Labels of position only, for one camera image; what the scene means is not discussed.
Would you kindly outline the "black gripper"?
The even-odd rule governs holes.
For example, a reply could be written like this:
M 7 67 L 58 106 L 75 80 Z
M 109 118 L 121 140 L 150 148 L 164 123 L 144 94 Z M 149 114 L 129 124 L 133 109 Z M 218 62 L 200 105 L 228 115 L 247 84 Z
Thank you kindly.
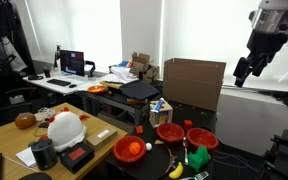
M 269 34 L 253 30 L 247 43 L 250 54 L 247 58 L 239 59 L 233 73 L 235 85 L 242 87 L 251 72 L 253 76 L 259 77 L 287 41 L 288 36 L 283 33 Z

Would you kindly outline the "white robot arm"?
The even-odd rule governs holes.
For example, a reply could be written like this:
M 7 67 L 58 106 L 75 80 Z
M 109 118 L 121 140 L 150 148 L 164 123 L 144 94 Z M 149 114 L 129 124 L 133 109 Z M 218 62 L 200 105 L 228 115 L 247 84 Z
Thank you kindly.
M 239 59 L 234 70 L 237 87 L 242 87 L 250 74 L 259 77 L 282 46 L 288 44 L 288 0 L 261 0 L 258 9 L 249 14 L 249 20 L 250 53 Z

